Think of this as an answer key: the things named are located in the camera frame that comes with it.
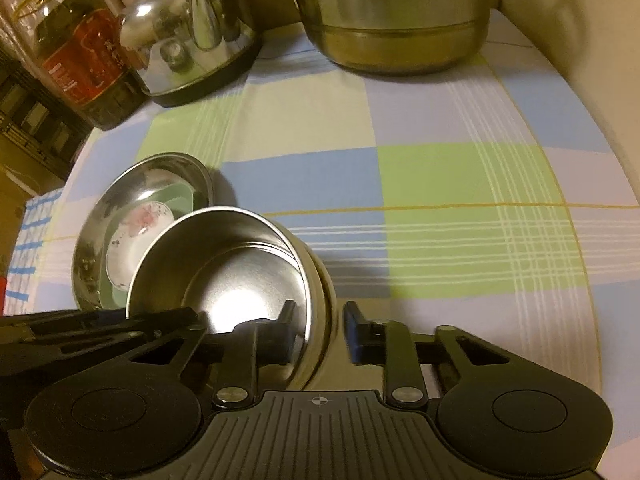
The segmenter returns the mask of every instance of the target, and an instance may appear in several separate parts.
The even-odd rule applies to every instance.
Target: white ceramic plate
[[[105,259],[107,276],[114,287],[129,290],[146,249],[173,222],[174,214],[162,202],[143,203],[124,217],[109,240]]]

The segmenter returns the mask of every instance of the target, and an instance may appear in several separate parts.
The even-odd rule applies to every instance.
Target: blue square pattern
[[[383,205],[375,148],[227,162],[221,173],[233,194],[226,202],[257,213]]]
[[[311,50],[315,50],[315,47],[305,34],[302,23],[292,23],[267,32],[258,59],[275,59]]]
[[[66,200],[73,202],[104,193],[133,164],[150,125],[148,120],[102,134],[75,175]]]
[[[322,260],[338,298],[388,298],[385,215],[357,211],[276,216]]]
[[[602,356],[602,390],[613,413],[610,445],[640,436],[640,281],[593,285]]]
[[[258,58],[247,81],[251,84],[264,84],[332,70],[338,70],[338,67],[313,48],[269,59]]]
[[[482,56],[542,146],[611,152],[602,131],[578,96],[539,50],[486,43]]]
[[[71,285],[66,283],[38,283],[34,312],[68,310],[76,308]]]

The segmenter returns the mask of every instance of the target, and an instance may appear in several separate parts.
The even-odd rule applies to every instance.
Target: stainless steel kettle
[[[251,67],[260,39],[242,3],[137,0],[124,11],[120,44],[153,101],[194,101]]]

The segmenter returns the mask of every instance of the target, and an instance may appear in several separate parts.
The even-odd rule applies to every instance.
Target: table
[[[640,206],[580,100],[501,13],[469,62],[412,78],[341,70],[300,24],[277,29],[246,80],[94,131],[25,310],[74,305],[82,222],[123,170],[168,151],[211,169],[218,203],[309,244],[340,302],[414,332],[457,325],[601,393],[616,421],[606,472],[640,471],[619,460],[640,450]]]

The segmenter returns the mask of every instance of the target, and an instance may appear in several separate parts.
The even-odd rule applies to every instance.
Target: red label
[[[94,10],[73,36],[42,63],[65,95],[82,106],[126,70],[116,42],[117,25],[107,9]]]

